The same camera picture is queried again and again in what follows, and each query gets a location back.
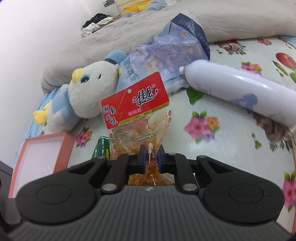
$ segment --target stuffed duck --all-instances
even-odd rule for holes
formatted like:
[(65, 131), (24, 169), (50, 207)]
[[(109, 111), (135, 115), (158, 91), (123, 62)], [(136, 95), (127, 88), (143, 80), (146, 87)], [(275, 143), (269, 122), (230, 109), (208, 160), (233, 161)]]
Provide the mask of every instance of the stuffed duck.
[(118, 64), (127, 57), (123, 51), (108, 54), (98, 61), (72, 73), (70, 84), (43, 108), (34, 112), (37, 124), (47, 122), (52, 133), (71, 131), (80, 118), (93, 118), (101, 113), (101, 100), (115, 92)]

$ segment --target red package header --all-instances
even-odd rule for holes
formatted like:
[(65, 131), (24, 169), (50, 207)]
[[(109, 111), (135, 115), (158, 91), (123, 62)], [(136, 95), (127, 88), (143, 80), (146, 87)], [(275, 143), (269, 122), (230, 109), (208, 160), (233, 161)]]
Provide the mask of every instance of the red package header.
[(108, 129), (144, 117), (170, 102), (159, 72), (101, 101)]

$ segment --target pink box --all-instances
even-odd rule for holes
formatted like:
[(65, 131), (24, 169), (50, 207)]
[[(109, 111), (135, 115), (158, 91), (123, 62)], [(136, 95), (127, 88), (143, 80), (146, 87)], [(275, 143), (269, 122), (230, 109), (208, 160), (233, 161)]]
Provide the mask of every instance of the pink box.
[(13, 170), (9, 198), (25, 184), (67, 168), (74, 138), (66, 132), (25, 140)]

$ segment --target beige blanket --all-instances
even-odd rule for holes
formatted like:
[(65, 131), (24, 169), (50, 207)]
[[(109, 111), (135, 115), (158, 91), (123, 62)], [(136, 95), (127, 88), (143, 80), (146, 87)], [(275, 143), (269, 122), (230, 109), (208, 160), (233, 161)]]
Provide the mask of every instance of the beige blanket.
[(68, 84), (76, 68), (104, 60), (113, 50), (129, 53), (136, 45), (145, 44), (184, 10), (195, 17), (209, 43), (274, 35), (296, 36), (295, 0), (180, 0), (161, 11), (119, 19), (69, 46), (44, 70), (43, 91)]

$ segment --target plush toy head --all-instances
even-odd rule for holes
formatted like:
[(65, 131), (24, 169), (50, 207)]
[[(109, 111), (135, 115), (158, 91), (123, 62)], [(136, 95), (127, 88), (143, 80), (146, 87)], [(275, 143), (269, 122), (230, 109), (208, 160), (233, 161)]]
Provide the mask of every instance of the plush toy head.
[(126, 57), (126, 53), (117, 50), (104, 61), (74, 70), (69, 84), (69, 99), (77, 116), (93, 118), (101, 112), (101, 100), (115, 92), (118, 64)]

